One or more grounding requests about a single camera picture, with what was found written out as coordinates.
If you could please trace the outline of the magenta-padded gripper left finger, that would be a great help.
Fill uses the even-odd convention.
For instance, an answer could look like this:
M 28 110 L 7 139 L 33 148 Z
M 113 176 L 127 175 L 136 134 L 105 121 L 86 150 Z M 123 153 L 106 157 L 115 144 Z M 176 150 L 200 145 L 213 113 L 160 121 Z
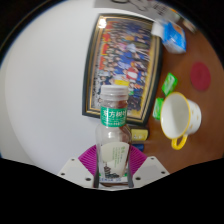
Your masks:
M 99 172 L 96 146 L 91 146 L 78 158 L 70 158 L 58 176 L 84 188 L 97 188 Z

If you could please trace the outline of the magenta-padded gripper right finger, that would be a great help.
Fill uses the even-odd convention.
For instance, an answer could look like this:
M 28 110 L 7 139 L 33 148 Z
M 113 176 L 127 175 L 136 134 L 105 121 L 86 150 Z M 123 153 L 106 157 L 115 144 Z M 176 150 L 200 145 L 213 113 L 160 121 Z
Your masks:
M 139 149 L 130 148 L 127 180 L 130 188 L 140 188 L 157 181 L 169 172 L 155 156 L 147 157 Z

